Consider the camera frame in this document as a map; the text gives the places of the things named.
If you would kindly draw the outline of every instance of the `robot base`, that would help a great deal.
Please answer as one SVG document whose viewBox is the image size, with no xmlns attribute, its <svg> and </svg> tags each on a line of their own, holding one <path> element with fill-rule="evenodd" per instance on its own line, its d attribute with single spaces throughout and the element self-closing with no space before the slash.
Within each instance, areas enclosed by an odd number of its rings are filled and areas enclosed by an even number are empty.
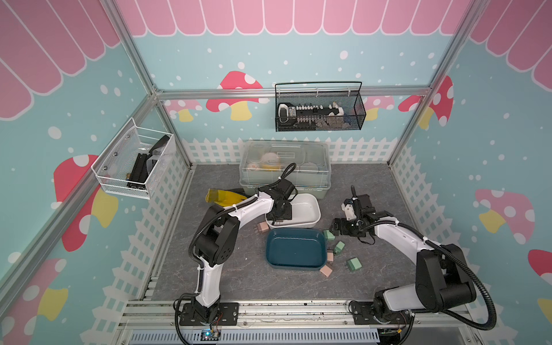
<svg viewBox="0 0 552 345">
<path fill-rule="evenodd" d="M 239 310 L 239 303 L 219 303 L 218 312 L 221 312 L 222 316 L 217 325 L 236 326 Z M 192 303 L 186 303 L 184 304 L 184 310 L 180 315 L 180 322 L 178 324 L 181 326 L 206 326 L 209 323 L 205 322 L 205 319 L 198 314 Z"/>
</svg>

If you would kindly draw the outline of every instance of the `storage box lid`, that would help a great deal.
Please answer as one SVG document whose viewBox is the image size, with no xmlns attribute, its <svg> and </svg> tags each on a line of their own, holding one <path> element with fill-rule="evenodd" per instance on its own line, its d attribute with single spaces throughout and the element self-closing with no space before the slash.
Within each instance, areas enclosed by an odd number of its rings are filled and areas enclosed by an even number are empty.
<svg viewBox="0 0 552 345">
<path fill-rule="evenodd" d="M 248 141 L 240 163 L 240 184 L 263 186 L 275 182 L 296 163 L 286 177 L 296 187 L 330 188 L 330 151 L 321 142 Z"/>
</svg>

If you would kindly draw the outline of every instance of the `dark teal plastic tray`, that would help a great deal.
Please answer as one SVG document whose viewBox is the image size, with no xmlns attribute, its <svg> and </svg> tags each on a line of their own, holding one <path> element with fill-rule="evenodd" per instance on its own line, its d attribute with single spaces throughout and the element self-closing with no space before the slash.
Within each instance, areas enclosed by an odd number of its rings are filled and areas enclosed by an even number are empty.
<svg viewBox="0 0 552 345">
<path fill-rule="evenodd" d="M 326 259 L 326 240 L 319 231 L 285 227 L 268 234 L 267 261 L 274 268 L 318 270 Z"/>
</svg>

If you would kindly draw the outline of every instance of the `cable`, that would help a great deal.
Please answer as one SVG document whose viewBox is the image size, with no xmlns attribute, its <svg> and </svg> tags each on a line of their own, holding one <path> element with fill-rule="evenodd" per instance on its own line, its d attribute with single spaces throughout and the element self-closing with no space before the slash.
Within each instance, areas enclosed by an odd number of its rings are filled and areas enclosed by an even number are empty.
<svg viewBox="0 0 552 345">
<path fill-rule="evenodd" d="M 370 224 L 367 229 L 371 229 L 373 227 L 376 227 L 378 225 L 383 225 L 383 224 L 392 224 L 392 225 L 403 227 L 407 230 L 410 230 L 412 233 L 414 233 L 416 236 L 418 236 L 420 238 L 420 240 L 424 239 L 424 236 L 418 230 L 413 228 L 412 226 L 410 226 L 408 224 L 404 224 L 404 223 L 398 223 L 397 224 L 396 222 L 391 221 L 391 220 L 378 220 L 377 222 L 374 222 L 374 223 Z M 436 243 L 434 243 L 430 240 L 425 240 L 425 243 L 427 245 L 429 245 L 430 247 L 432 247 L 433 249 L 435 249 L 436 251 L 438 251 L 440 254 L 446 256 L 447 259 L 454 262 L 458 267 L 460 267 L 460 269 L 462 269 L 470 277 L 471 281 L 474 282 L 474 285 L 479 289 L 479 292 L 481 293 L 481 296 L 483 297 L 483 301 L 485 302 L 485 306 L 487 307 L 487 313 L 488 313 L 489 317 L 487 319 L 487 322 L 478 323 L 478 322 L 474 322 L 472 320 L 466 319 L 465 317 L 456 314 L 454 311 L 443 310 L 442 313 L 447 314 L 449 316 L 452 316 L 453 318 L 465 323 L 466 325 L 468 325 L 470 327 L 477 328 L 478 330 L 488 331 L 488 330 L 493 329 L 494 326 L 496 325 L 495 304 L 492 302 L 491 295 L 489 294 L 489 291 L 487 291 L 487 288 L 479 280 L 477 275 L 475 275 L 475 273 L 468 267 L 468 265 L 466 265 L 465 263 L 460 261 L 460 259 L 456 258 L 456 256 L 452 255 L 451 252 L 447 251 L 446 249 L 442 248 L 441 246 L 437 245 Z"/>
</svg>

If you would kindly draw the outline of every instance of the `black metal plate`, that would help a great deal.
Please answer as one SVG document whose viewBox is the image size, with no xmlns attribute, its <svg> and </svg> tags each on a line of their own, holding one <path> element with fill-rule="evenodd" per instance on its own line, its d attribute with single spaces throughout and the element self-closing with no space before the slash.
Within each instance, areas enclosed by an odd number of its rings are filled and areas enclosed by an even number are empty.
<svg viewBox="0 0 552 345">
<path fill-rule="evenodd" d="M 404 316 L 404 319 L 401 316 L 401 313 L 396 313 L 393 320 L 391 320 L 389 323 L 382 324 L 381 322 L 378 322 L 374 317 L 372 304 L 372 302 L 356 301 L 353 301 L 351 303 L 351 305 L 349 306 L 349 310 L 353 314 L 355 325 L 382 325 L 382 327 L 384 328 L 385 325 L 405 326 L 410 322 L 410 315 L 403 312 L 402 316 Z"/>
<path fill-rule="evenodd" d="M 218 323 L 219 326 L 237 325 L 240 311 L 239 303 L 220 303 L 219 310 L 222 312 L 222 317 Z M 201 318 L 193 311 L 192 304 L 184 304 L 184 310 L 178 324 L 181 326 L 205 326 L 200 320 Z"/>
</svg>

